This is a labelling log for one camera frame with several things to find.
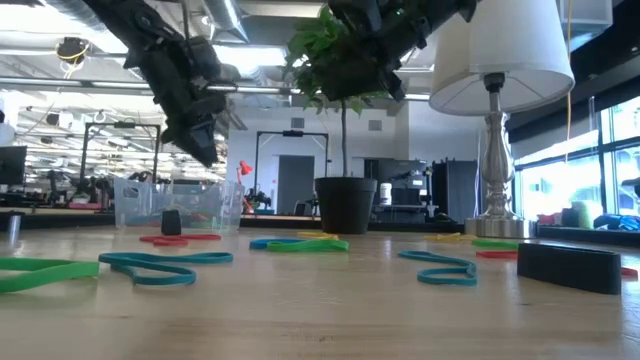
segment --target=wooden table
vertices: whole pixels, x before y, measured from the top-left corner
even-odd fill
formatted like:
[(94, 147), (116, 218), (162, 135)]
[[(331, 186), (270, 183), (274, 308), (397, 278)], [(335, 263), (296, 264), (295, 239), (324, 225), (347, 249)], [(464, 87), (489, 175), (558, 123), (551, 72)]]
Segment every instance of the wooden table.
[[(103, 266), (73, 280), (0, 296), (2, 359), (640, 359), (640, 283), (622, 296), (516, 276), (513, 261), (475, 259), (467, 244), (419, 234), (346, 237), (349, 254), (249, 251), (295, 232), (250, 230), (185, 249), (154, 249), (113, 229), (23, 231), (2, 255), (95, 260), (109, 251), (229, 251), (189, 287), (134, 287)], [(425, 250), (477, 261), (476, 287), (416, 280)], [(623, 263), (638, 264), (638, 252)]]

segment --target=potted plant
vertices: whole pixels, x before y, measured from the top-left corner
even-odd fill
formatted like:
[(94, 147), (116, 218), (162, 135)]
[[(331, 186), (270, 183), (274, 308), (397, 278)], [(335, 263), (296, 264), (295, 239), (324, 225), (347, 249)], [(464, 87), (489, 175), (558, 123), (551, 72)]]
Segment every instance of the potted plant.
[[(293, 75), (294, 85), (307, 97), (308, 104), (315, 106), (320, 115), (332, 104), (322, 95), (321, 77), (317, 67), (329, 62), (332, 56), (328, 49), (346, 33), (346, 27), (324, 6), (316, 19), (306, 19), (296, 26), (296, 34), (287, 44), (284, 76)], [(362, 94), (339, 100), (337, 110), (342, 120), (342, 177), (327, 177), (315, 180), (320, 205), (322, 230), (330, 234), (364, 234), (367, 231), (371, 205), (377, 190), (374, 179), (349, 176), (347, 156), (347, 111), (351, 108), (358, 115), (365, 105), (371, 106), (369, 96)]]

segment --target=black block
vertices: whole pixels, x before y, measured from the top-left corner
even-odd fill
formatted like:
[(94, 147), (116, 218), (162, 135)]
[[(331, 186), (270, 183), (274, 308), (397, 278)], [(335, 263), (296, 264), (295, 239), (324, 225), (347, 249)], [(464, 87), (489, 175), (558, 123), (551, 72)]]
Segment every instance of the black block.
[(162, 212), (163, 235), (180, 235), (182, 234), (182, 223), (180, 221), (180, 212), (178, 210), (167, 210)]
[(620, 254), (560, 246), (520, 244), (518, 275), (556, 285), (620, 295)]

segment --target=ceiling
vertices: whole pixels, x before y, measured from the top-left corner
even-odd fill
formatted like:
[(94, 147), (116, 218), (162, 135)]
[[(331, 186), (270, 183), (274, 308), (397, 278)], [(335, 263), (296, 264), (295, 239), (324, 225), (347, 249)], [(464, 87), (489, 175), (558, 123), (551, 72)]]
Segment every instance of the ceiling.
[[(34, 3), (35, 1), (21, 2), (20, 0), (0, 0), (0, 76), (19, 76), (37, 78), (61, 79), (68, 75), (69, 65), (62, 62), (55, 55), (55, 47), (65, 36), (76, 36), (91, 41), (91, 48), (82, 67), (74, 71), (71, 79), (103, 80), (103, 81), (127, 81), (141, 82), (142, 79), (134, 71), (122, 69), (126, 47), (111, 33), (104, 31), (101, 23), (91, 22), (91, 16), (87, 13), (73, 15), (69, 9), (77, 10), (84, 4), (81, 0), (41, 0), (45, 6), (23, 6), (16, 3)], [(225, 67), (225, 73), (240, 85), (250, 84), (256, 86), (286, 86), (282, 84), (282, 74), (279, 66), (284, 64), (286, 55), (286, 43), (295, 32), (295, 24), (304, 21), (304, 18), (315, 17), (324, 1), (318, 0), (237, 0), (233, 11), (220, 10), (224, 4), (233, 4), (233, 0), (187, 0), (189, 4), (190, 33), (207, 38), (212, 37), (218, 57)], [(205, 3), (213, 4), (209, 8)], [(181, 6), (177, 2), (159, 2), (147, 0), (164, 20), (178, 31), (182, 31)], [(238, 15), (240, 22), (236, 26), (229, 27), (233, 23), (232, 13)], [(246, 35), (248, 44), (242, 43), (242, 36)], [(405, 66), (398, 75), (404, 80), (411, 93), (428, 93), (431, 83), (431, 72), (435, 62), (435, 49), (438, 41), (437, 33), (427, 39), (429, 46), (422, 50), (411, 52), (403, 62)], [(67, 149), (65, 153), (69, 159), (78, 159), (78, 136), (84, 133), (83, 120), (91, 120), (100, 112), (107, 115), (106, 121), (128, 119), (138, 124), (163, 125), (164, 117), (161, 109), (153, 104), (149, 92), (138, 92), (137, 96), (117, 95), (104, 93), (74, 93), (60, 89), (60, 93), (43, 91), (39, 88), (12, 88), (5, 92), (4, 96), (11, 99), (20, 107), (20, 119), (18, 123), (19, 141), (31, 146), (33, 155), (57, 157), (49, 149)], [(237, 114), (243, 108), (249, 109), (286, 109), (298, 108), (305, 105), (304, 99), (297, 96), (276, 95), (229, 95), (231, 111), (220, 117), (218, 132), (222, 134), (219, 139), (219, 151), (224, 154), (226, 145), (224, 137), (230, 129), (246, 129), (247, 124)], [(399, 109), (393, 101), (376, 101), (375, 108), (387, 110), (388, 116), (394, 116)], [(66, 113), (72, 116), (78, 123), (69, 129), (61, 129), (60, 126), (47, 125), (43, 119), (43, 113), (47, 111)], [(137, 152), (148, 153), (144, 148), (153, 148), (151, 143), (142, 140), (149, 134), (144, 129), (124, 131), (122, 129), (105, 129), (113, 137), (128, 136), (130, 146)], [(56, 135), (53, 143), (42, 143), (42, 134)], [(95, 161), (102, 159), (109, 151), (126, 152), (123, 147), (115, 147), (108, 143), (108, 139), (96, 136), (91, 141), (91, 147), (95, 147), (95, 156), (90, 158)], [(161, 152), (163, 159), (175, 159), (180, 157), (180, 151), (170, 146), (163, 147)], [(133, 168), (148, 169), (147, 163), (140, 163), (133, 153), (126, 153), (122, 161), (127, 167), (126, 171)], [(198, 168), (195, 162), (183, 162), (162, 160), (162, 163), (171, 163), (172, 166), (161, 167), (160, 173), (164, 177), (182, 174), (208, 177), (212, 180), (225, 177), (224, 166), (219, 166), (211, 171)], [(70, 171), (77, 171), (75, 162), (67, 164)], [(95, 167), (96, 171), (109, 170), (110, 168)], [(126, 171), (111, 171), (114, 174), (125, 174)]]

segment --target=white lampshade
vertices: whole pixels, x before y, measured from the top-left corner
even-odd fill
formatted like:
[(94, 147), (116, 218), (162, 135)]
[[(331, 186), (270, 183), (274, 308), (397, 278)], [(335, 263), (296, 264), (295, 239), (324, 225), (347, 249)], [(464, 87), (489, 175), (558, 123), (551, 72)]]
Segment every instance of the white lampshade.
[(484, 0), (470, 24), (456, 15), (439, 30), (431, 107), (489, 114), (484, 75), (505, 73), (502, 110), (525, 111), (565, 96), (575, 80), (555, 0)]

